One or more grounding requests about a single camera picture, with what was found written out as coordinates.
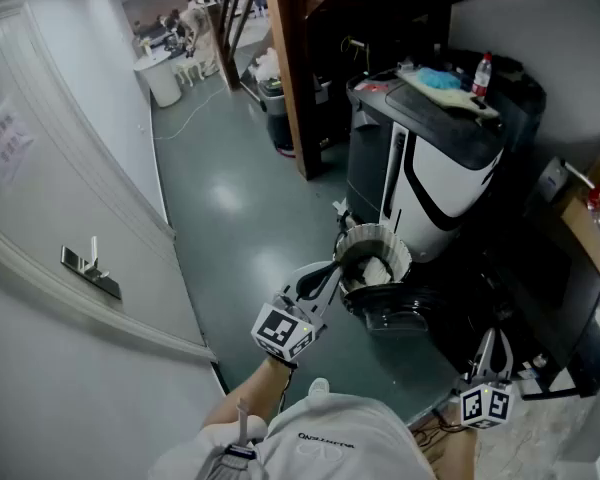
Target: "trash can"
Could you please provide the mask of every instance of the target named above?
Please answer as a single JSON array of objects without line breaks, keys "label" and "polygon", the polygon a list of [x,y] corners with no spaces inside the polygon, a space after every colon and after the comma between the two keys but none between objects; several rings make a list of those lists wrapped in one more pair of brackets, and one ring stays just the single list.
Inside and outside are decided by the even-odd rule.
[{"label": "trash can", "polygon": [[[318,112],[325,113],[329,103],[329,87],[331,80],[314,78],[316,105]],[[260,107],[267,114],[267,132],[274,147],[284,156],[295,156],[289,118],[284,104],[284,91],[280,79],[274,78],[258,82]],[[326,130],[317,130],[316,139],[321,142]]]}]

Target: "paper sign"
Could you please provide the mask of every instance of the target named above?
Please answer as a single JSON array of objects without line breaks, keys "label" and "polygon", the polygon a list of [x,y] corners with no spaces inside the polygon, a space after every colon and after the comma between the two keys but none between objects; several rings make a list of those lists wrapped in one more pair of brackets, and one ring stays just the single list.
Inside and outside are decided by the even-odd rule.
[{"label": "paper sign", "polygon": [[0,183],[10,185],[33,144],[18,111],[9,101],[0,106]]}]

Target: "blue cloth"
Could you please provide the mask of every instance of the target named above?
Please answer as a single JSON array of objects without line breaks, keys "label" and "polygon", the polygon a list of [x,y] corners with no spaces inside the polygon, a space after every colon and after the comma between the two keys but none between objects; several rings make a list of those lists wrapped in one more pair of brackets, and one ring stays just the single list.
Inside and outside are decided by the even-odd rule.
[{"label": "blue cloth", "polygon": [[418,71],[418,80],[434,89],[460,89],[461,83],[455,76],[446,71],[422,68]]}]

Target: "white wall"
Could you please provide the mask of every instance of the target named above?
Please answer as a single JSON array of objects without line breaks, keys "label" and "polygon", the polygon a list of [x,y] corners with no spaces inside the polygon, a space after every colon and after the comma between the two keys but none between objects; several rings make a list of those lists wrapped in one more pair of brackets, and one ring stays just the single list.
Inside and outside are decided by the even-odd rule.
[{"label": "white wall", "polygon": [[166,218],[151,108],[120,0],[29,0],[47,47],[82,111],[122,169]]},{"label": "white wall", "polygon": [[146,478],[220,397],[208,363],[96,338],[0,288],[0,480]]},{"label": "white wall", "polygon": [[62,77],[131,181],[166,220],[151,109],[120,0],[28,0]]},{"label": "white wall", "polygon": [[468,0],[450,44],[525,65],[547,92],[538,143],[580,167],[600,144],[600,0]]}]

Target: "white shirt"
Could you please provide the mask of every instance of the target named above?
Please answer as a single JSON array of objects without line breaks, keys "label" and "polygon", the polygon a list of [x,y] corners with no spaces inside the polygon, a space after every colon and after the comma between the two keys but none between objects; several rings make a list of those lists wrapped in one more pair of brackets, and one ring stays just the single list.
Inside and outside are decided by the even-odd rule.
[{"label": "white shirt", "polygon": [[[192,480],[212,450],[238,441],[238,423],[210,425],[165,453],[150,480]],[[409,429],[386,405],[368,398],[307,397],[266,423],[249,416],[247,434],[272,480],[433,480]]]}]

